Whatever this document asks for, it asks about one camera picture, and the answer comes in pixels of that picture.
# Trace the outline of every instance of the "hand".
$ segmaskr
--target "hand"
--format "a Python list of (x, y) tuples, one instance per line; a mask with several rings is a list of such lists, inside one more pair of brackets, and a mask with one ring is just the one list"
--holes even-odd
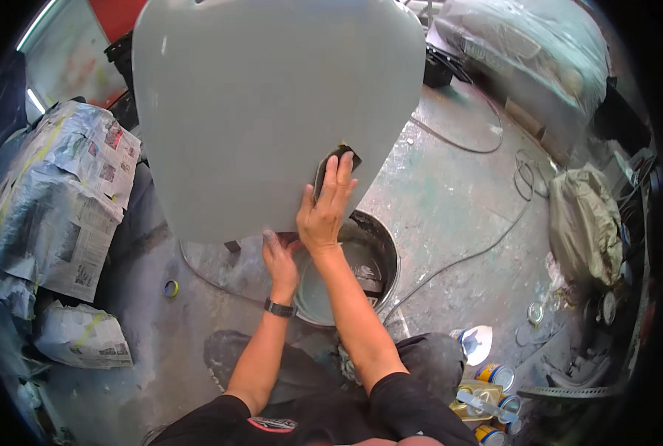
[(301, 209), (296, 215), (296, 226), (299, 238), (309, 250), (312, 257), (323, 255), (338, 247), (338, 231), (344, 218), (344, 210), (358, 180), (351, 179), (351, 168), (354, 165), (354, 152), (348, 151), (341, 156), (332, 156), (326, 163), (324, 185), (321, 187), (319, 199), (314, 204), (313, 186), (307, 184)]
[(262, 258), (272, 277), (272, 301), (290, 306), (294, 291), (299, 285), (299, 273), (291, 255), (301, 246), (299, 240), (290, 243), (292, 233), (262, 233)]

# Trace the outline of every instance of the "red wall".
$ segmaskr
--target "red wall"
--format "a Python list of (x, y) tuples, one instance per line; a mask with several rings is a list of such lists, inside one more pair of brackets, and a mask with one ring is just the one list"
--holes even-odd
[(89, 0), (110, 43), (133, 29), (147, 0)]

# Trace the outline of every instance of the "black pants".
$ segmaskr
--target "black pants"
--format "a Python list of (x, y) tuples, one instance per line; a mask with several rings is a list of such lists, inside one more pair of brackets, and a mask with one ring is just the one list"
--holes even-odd
[[(210, 375), (222, 391), (227, 389), (235, 365), (250, 337), (234, 330), (221, 330), (205, 341), (204, 360)], [(416, 379), (445, 404), (458, 393), (458, 384), (465, 368), (465, 355), (458, 341), (443, 333), (427, 333), (409, 337), (396, 344), (403, 365)], [(261, 414), (279, 417), (285, 404), (318, 393), (340, 392), (338, 381), (303, 350), (284, 344), (279, 375), (269, 396), (268, 406)]]

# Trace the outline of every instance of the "black watch strap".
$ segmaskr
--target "black watch strap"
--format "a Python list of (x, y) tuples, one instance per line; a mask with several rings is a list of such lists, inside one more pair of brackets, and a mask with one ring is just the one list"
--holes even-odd
[(296, 306), (283, 306), (281, 303), (272, 302), (269, 298), (264, 301), (264, 308), (277, 316), (293, 317), (296, 315)]

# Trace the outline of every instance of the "paint-stained floor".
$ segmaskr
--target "paint-stained floor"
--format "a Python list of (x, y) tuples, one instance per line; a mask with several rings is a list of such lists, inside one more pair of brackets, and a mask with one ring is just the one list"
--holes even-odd
[[(536, 141), (503, 112), (498, 122), (467, 84), (454, 81), (442, 91), (424, 86), (414, 116), (481, 151), (495, 147), (501, 134), (503, 139), (492, 153), (470, 153), (406, 124), (359, 206), (389, 228), (401, 259), (398, 286), (381, 316), (427, 274), (485, 249), (517, 218), (526, 204), (513, 183), (518, 150), (538, 162), (547, 180), (553, 176)], [(217, 397), (220, 390), (203, 360), (205, 340), (221, 329), (252, 334), (262, 314), (260, 303), (220, 291), (190, 270), (165, 224), (155, 187), (138, 169), (136, 188), (131, 197), (137, 202), (117, 230), (95, 300), (119, 318), (134, 367), (56, 365), (44, 387), (54, 423), (66, 426), (79, 445), (140, 444), (151, 429)], [(540, 346), (520, 347), (515, 332), (528, 324), (532, 301), (545, 304), (543, 321), (530, 328), (532, 339), (558, 331), (573, 313), (560, 295), (548, 292), (548, 227), (549, 203), (535, 194), (501, 243), (442, 272), (401, 306), (389, 325), (391, 335), (400, 340), (488, 325), (493, 346), (483, 364), (518, 366), (527, 360)], [(180, 286), (173, 299), (162, 292), (171, 279)], [(333, 343), (334, 331), (294, 320), (287, 338), (317, 356)], [(475, 370), (467, 367), (466, 376)]]

